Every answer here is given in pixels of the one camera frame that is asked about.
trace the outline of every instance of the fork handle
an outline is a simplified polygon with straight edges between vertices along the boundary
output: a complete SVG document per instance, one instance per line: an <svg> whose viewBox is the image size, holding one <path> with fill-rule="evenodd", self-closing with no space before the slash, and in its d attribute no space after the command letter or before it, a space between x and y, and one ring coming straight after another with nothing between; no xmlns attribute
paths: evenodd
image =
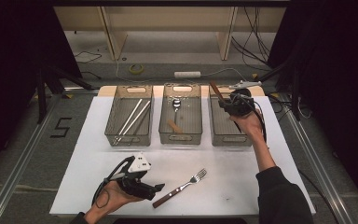
<svg viewBox="0 0 358 224"><path fill-rule="evenodd" d="M171 191L169 194L165 195L164 197L158 199L157 201L155 201L153 203L153 207L154 208L157 208L159 207L160 205L162 205L163 203L167 202L171 197L175 196L177 193L179 193L181 190L181 188L177 188L177 189L174 189L173 191Z"/></svg>

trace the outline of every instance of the hand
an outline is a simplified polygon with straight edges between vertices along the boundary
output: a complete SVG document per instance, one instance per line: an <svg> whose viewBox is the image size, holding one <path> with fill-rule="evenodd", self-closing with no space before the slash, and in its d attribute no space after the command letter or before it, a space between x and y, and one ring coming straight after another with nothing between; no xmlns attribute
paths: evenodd
<svg viewBox="0 0 358 224"><path fill-rule="evenodd" d="M232 121L236 122L240 126L241 130L245 132L251 139L262 135L262 127L260 120L258 119L255 112L251 112L244 116L233 116L229 117Z"/></svg>
<svg viewBox="0 0 358 224"><path fill-rule="evenodd" d="M118 210L124 204L140 202L142 200L142 198L127 194L116 181L111 181L103 188L84 218L88 223L96 223L102 217Z"/></svg>

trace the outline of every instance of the metal rod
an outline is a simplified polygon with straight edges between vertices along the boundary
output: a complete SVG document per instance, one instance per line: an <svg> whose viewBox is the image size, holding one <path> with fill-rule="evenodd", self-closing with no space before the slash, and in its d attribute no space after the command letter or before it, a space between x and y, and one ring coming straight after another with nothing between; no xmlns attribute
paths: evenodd
<svg viewBox="0 0 358 224"><path fill-rule="evenodd" d="M15 167L13 168L13 171L11 172L10 176L7 179L7 182L2 187L2 189L0 191L0 217L4 213L5 208L8 204L8 201L10 200L14 189L16 188L17 184L19 183L21 176L22 176L29 160L32 157L43 132L45 131L46 127L48 126L47 124L50 121L52 112L53 112L55 106L61 100L61 97L62 96L60 94L53 95L52 101L50 102L50 104L48 106L48 112L47 112L45 118L42 120L42 122L40 124L36 125L34 133L32 134L27 146L22 151L19 160L17 161Z"/></svg>
<svg viewBox="0 0 358 224"><path fill-rule="evenodd" d="M288 101L286 96L283 96L284 101ZM337 215L339 223L353 223L351 215L348 212L348 209L345 203L342 201L336 187L333 184L333 181L330 179L330 176L326 172L322 161L319 159L318 154L315 151L310 139L307 136L302 124L300 121L297 121L293 113L289 112L288 117L292 127L297 135L298 140L301 143L301 146L304 149L304 152L310 162L313 172L315 172L316 177L318 178L319 183L321 184L322 189L324 190L327 200L331 203L334 213Z"/></svg>
<svg viewBox="0 0 358 224"><path fill-rule="evenodd" d="M125 135L129 129L132 127L132 125L136 122L136 120L138 120L139 117L141 117L142 113L144 113L144 111L148 108L148 106L150 105L150 101L147 101L147 103L145 104L144 108L142 108L142 110L138 113L138 115L135 117L135 119L132 121L132 123L130 124L130 126L127 128L127 130L122 134ZM121 138L119 138L116 142L115 145L117 145L119 142L121 141Z"/></svg>
<svg viewBox="0 0 358 224"><path fill-rule="evenodd" d="M133 114L135 113L135 111L138 109L139 105L141 104L142 99L139 99L138 104L135 106L135 108L133 108L130 116L127 118L126 122L124 123L123 127L121 128L120 132L118 133L118 135L121 135L124 131L124 129L126 128L127 124L130 122L130 119L132 118Z"/></svg>

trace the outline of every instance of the fork tines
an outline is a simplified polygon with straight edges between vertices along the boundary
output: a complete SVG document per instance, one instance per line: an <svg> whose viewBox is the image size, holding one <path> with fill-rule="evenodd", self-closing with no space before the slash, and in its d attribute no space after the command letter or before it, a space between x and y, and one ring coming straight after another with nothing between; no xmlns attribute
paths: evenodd
<svg viewBox="0 0 358 224"><path fill-rule="evenodd" d="M206 176L206 170L205 169L202 169L202 170L200 170L196 175L195 175L195 177L196 178L199 178L199 179L202 179L203 177L205 177Z"/></svg>

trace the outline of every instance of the black sleeve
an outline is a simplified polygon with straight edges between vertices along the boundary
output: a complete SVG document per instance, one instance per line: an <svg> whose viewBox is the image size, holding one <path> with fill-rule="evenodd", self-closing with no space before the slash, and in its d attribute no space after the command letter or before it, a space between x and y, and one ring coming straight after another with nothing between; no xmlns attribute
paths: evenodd
<svg viewBox="0 0 358 224"><path fill-rule="evenodd" d="M77 216L69 224L89 224L83 216L84 213L77 214Z"/></svg>
<svg viewBox="0 0 358 224"><path fill-rule="evenodd" d="M275 166L256 175L259 186L259 223L313 223L301 189Z"/></svg>

